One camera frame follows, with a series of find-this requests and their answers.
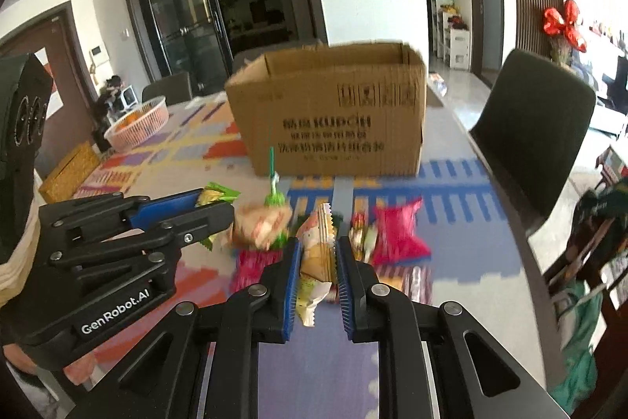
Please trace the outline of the red magenta snack packet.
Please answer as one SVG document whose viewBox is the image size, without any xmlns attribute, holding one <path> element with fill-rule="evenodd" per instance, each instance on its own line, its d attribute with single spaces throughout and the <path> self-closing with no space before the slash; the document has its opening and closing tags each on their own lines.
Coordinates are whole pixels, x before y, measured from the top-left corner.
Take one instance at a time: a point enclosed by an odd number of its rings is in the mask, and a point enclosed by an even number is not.
<svg viewBox="0 0 628 419">
<path fill-rule="evenodd" d="M 253 251 L 242 250 L 236 257 L 235 272 L 230 285 L 230 293 L 237 293 L 241 289 L 260 281 L 264 269 L 282 260 L 281 250 Z"/>
</svg>

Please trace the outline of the green yellow snack packet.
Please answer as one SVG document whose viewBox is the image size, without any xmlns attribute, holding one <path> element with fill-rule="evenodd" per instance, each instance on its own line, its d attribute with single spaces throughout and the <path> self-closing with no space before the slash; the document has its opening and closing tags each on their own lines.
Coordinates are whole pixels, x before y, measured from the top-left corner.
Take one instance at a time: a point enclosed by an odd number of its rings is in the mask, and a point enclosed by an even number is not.
<svg viewBox="0 0 628 419">
<path fill-rule="evenodd" d="M 213 204 L 219 201 L 227 202 L 232 204 L 241 193 L 238 190 L 220 185 L 216 182 L 209 182 L 202 189 L 202 192 L 199 194 L 195 206 L 201 207 L 209 204 Z M 233 227 L 233 223 L 230 223 L 228 227 L 224 230 L 219 231 L 216 234 L 210 235 L 208 238 L 202 240 L 202 245 L 205 246 L 209 251 L 213 250 L 213 245 L 217 237 L 224 232 L 229 232 Z"/>
</svg>

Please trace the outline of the pink snack packet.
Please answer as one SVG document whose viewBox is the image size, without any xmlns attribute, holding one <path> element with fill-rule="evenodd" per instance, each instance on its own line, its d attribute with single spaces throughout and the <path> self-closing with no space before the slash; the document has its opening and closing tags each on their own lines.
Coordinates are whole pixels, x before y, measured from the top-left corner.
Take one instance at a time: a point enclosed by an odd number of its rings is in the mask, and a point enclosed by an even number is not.
<svg viewBox="0 0 628 419">
<path fill-rule="evenodd" d="M 376 206 L 375 223 L 378 230 L 371 264 L 414 264 L 431 257 L 431 249 L 416 235 L 416 214 L 423 199 L 395 206 Z"/>
</svg>

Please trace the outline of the small colourful snack packet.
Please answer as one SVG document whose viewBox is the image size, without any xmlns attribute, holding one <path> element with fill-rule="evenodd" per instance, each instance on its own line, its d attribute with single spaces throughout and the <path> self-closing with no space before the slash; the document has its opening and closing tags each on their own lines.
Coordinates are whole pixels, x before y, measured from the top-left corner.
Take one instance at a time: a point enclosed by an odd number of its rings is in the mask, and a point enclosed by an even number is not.
<svg viewBox="0 0 628 419">
<path fill-rule="evenodd" d="M 351 219 L 348 237 L 354 258 L 368 263 L 377 245 L 377 224 L 368 223 L 364 212 L 356 213 Z"/>
</svg>

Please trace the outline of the pink basket of oranges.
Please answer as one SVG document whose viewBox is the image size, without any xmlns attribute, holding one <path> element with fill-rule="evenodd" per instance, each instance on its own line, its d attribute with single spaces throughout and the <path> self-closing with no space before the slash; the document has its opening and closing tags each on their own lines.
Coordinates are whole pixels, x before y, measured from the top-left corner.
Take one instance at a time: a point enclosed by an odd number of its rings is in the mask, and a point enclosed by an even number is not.
<svg viewBox="0 0 628 419">
<path fill-rule="evenodd" d="M 113 150 L 124 153 L 157 134 L 169 119 L 166 98 L 158 96 L 122 116 L 104 133 Z"/>
</svg>

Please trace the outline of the beige snack packet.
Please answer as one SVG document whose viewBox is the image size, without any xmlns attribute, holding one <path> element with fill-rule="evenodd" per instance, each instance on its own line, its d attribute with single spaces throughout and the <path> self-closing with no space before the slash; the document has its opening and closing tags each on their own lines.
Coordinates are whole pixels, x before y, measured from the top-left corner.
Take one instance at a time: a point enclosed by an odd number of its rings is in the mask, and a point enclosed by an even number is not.
<svg viewBox="0 0 628 419">
<path fill-rule="evenodd" d="M 235 209 L 231 240 L 238 249 L 269 251 L 288 239 L 293 209 L 287 205 L 246 204 Z"/>
</svg>

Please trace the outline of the yellow woven tissue box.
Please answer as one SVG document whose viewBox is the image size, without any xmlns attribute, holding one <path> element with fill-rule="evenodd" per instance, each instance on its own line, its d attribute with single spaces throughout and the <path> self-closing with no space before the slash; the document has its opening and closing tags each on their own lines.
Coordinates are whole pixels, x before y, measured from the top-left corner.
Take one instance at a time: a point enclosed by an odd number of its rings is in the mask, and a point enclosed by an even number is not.
<svg viewBox="0 0 628 419">
<path fill-rule="evenodd" d="M 42 198 L 47 203 L 70 200 L 99 165 L 100 158 L 88 141 L 77 145 L 42 182 Z"/>
</svg>

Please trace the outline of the green stick lollipop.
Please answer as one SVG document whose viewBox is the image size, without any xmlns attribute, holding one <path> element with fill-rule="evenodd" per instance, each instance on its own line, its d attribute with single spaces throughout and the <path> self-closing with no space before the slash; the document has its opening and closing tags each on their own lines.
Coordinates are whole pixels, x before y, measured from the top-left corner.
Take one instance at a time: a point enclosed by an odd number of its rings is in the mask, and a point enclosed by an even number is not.
<svg viewBox="0 0 628 419">
<path fill-rule="evenodd" d="M 269 192 L 264 200 L 264 204 L 266 206 L 272 207 L 280 207 L 287 205 L 287 198 L 283 192 L 279 191 L 278 184 L 280 181 L 280 176 L 276 171 L 275 164 L 275 148 L 270 147 L 268 150 L 268 179 L 269 179 Z M 272 246 L 270 246 L 274 250 L 282 249 L 287 242 L 287 230 L 283 229 Z"/>
</svg>

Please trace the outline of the colourful patterned tablecloth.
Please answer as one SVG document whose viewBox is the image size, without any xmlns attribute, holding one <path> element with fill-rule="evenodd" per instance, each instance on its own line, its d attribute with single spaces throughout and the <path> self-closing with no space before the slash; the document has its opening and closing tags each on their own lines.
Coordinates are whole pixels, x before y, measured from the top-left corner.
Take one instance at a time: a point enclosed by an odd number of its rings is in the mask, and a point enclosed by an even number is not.
<svg viewBox="0 0 628 419">
<path fill-rule="evenodd" d="M 226 302 L 178 304 L 72 410 L 76 418 L 524 418 L 535 380 L 459 302 L 413 302 L 331 240 L 345 340 L 294 328 L 291 238 Z"/>
</svg>

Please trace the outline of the dark chair far left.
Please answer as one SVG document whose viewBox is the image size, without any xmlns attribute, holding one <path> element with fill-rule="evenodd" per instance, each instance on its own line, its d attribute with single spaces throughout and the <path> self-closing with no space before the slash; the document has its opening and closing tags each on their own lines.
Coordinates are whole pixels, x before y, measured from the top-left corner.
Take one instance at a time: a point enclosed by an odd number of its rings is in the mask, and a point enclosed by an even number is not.
<svg viewBox="0 0 628 419">
<path fill-rule="evenodd" d="M 163 96 L 168 106 L 190 101 L 194 98 L 190 74 L 181 71 L 161 78 L 142 90 L 142 102 Z"/>
</svg>

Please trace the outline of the brown cardboard box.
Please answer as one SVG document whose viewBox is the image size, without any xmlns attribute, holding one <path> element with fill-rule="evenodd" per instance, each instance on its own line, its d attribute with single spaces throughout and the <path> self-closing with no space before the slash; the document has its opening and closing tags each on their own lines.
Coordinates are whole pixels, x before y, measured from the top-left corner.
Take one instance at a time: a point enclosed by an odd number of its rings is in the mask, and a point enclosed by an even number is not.
<svg viewBox="0 0 628 419">
<path fill-rule="evenodd" d="M 268 52 L 226 83 L 254 172 L 280 176 L 415 176 L 427 71 L 402 42 Z"/>
</svg>

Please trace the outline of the dark chair right side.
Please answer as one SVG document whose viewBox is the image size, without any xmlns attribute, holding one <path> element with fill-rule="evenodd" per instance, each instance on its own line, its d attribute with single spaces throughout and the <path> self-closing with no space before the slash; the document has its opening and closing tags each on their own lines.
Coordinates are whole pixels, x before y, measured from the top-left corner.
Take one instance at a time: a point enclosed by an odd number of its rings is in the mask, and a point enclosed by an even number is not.
<svg viewBox="0 0 628 419">
<path fill-rule="evenodd" d="M 573 71 L 510 52 L 471 129 L 527 235 L 546 222 L 570 176 L 596 104 Z"/>
</svg>

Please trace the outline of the white storage shelf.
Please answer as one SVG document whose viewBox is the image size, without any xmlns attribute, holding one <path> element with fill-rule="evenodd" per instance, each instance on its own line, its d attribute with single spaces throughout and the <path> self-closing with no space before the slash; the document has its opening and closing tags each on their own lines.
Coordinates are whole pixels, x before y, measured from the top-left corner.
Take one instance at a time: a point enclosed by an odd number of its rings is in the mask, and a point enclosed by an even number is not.
<svg viewBox="0 0 628 419">
<path fill-rule="evenodd" d="M 430 0 L 432 48 L 449 68 L 471 69 L 471 32 L 455 0 Z"/>
</svg>

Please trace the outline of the red balloon decoration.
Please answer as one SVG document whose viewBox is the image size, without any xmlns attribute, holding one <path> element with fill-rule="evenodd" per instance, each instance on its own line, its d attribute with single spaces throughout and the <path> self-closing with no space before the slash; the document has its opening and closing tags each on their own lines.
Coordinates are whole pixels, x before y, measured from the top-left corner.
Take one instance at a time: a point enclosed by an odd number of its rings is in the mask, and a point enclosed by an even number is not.
<svg viewBox="0 0 628 419">
<path fill-rule="evenodd" d="M 565 0 L 563 13 L 555 7 L 544 9 L 543 31 L 547 36 L 563 36 L 573 49 L 586 53 L 586 40 L 577 29 L 580 9 L 574 0 Z"/>
</svg>

